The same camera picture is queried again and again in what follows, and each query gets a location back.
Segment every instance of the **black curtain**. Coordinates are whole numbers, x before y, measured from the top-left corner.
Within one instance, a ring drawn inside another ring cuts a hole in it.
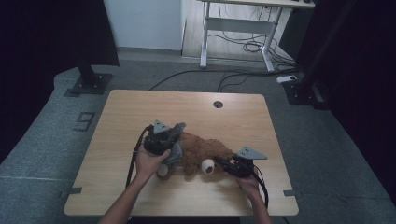
[[[395,11],[390,0],[318,1],[298,60],[325,84],[328,107],[396,204]],[[324,50],[320,57],[319,49]]]
[[[53,79],[89,64],[119,65],[102,0],[23,0],[0,4],[0,162],[53,91]]]

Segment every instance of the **white desk frame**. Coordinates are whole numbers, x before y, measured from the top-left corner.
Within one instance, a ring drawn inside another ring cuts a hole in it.
[[[264,58],[265,65],[269,72],[274,72],[274,66],[271,62],[269,55],[269,48],[274,38],[276,27],[279,22],[280,15],[283,7],[314,7],[314,3],[304,3],[303,0],[299,2],[291,0],[201,0],[206,3],[205,11],[205,24],[204,24],[204,42],[201,46],[201,62],[200,67],[206,68],[207,63],[207,33],[209,30],[214,31],[228,31],[228,32],[239,32],[239,33],[251,33],[268,35],[262,48],[262,57]],[[276,17],[273,21],[248,21],[248,20],[235,20],[225,18],[213,18],[209,16],[210,3],[228,3],[228,4],[240,4],[240,5],[256,5],[256,6],[268,6],[278,7]]]

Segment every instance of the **wooden table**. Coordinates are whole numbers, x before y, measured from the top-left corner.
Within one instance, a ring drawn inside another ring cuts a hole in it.
[[[223,103],[215,108],[214,102]],[[269,213],[298,213],[274,127],[262,95],[176,91],[113,91],[97,124],[64,211],[69,216],[101,216],[119,197],[136,141],[155,119],[186,132],[217,138],[235,152],[252,147],[269,159],[255,161],[269,192]],[[181,169],[167,181],[154,176],[142,190],[133,216],[240,217],[252,215],[243,191],[228,174],[191,177]]]
[[[250,34],[267,35],[265,44],[261,50],[262,57],[269,72],[274,72],[275,69],[271,62],[269,55],[269,48],[274,38],[277,24],[284,7],[292,8],[313,8],[315,4],[310,1],[305,3],[303,0],[199,0],[206,3],[205,23],[204,23],[204,41],[201,46],[201,61],[200,67],[206,68],[207,61],[207,33],[209,30],[215,31],[228,31]],[[226,3],[238,5],[255,5],[255,6],[268,6],[278,7],[276,17],[273,21],[252,21],[252,20],[235,20],[228,18],[214,18],[209,16],[210,3]]]

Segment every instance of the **stuffed animal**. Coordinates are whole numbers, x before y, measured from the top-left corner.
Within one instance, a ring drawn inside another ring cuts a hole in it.
[[[177,163],[162,164],[157,172],[160,179],[169,179],[178,166],[184,168],[185,175],[192,175],[200,169],[207,175],[223,172],[222,166],[216,165],[213,157],[219,156],[230,161],[234,156],[234,152],[217,139],[205,140],[197,135],[183,132],[179,141],[183,149],[183,158]]]

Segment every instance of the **gray carpet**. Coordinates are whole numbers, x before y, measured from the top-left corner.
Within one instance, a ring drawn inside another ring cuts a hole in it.
[[[99,217],[68,217],[63,210],[109,92],[147,90],[172,74],[197,69],[195,63],[143,61],[95,66],[95,72],[113,74],[105,94],[78,98],[64,97],[78,70],[58,75],[48,103],[0,166],[0,223],[96,223]],[[206,70],[227,69],[233,68],[209,65]],[[155,90],[212,92],[222,75],[184,74]],[[330,111],[290,105],[276,77],[251,77],[224,91],[265,96],[300,207],[297,216],[287,217],[290,224],[396,223],[388,194]],[[84,125],[77,122],[81,112],[94,113],[87,132],[74,131]],[[282,217],[273,221],[286,223]],[[253,221],[242,217],[241,223]]]

